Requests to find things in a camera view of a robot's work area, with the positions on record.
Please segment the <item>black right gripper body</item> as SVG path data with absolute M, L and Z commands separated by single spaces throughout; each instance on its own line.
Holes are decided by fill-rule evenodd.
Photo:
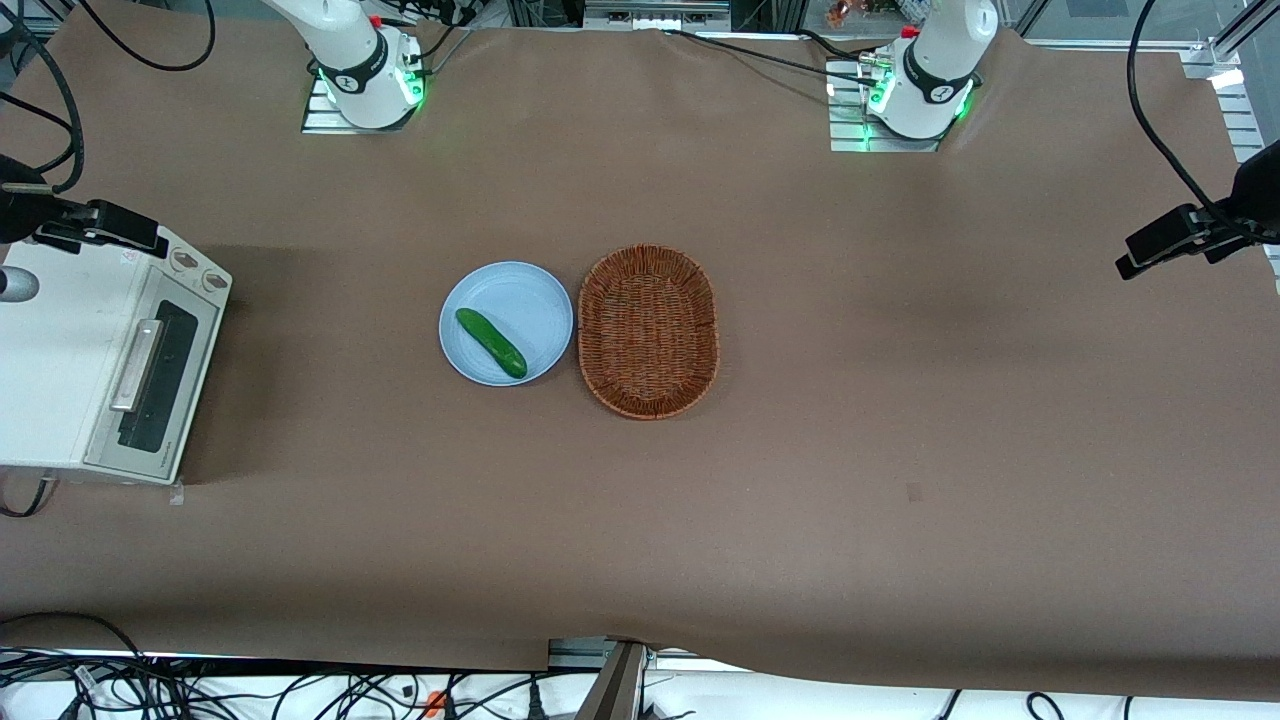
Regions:
M 1 243 L 23 241 L 52 219 L 51 195 L 18 193 L 4 188 L 12 183 L 45 186 L 45 178 L 35 168 L 1 155 Z

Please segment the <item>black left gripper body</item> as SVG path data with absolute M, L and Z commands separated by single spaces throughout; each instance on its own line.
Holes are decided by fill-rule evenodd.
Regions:
M 1230 219 L 1270 243 L 1279 237 L 1279 141 L 1244 160 L 1233 179 Z

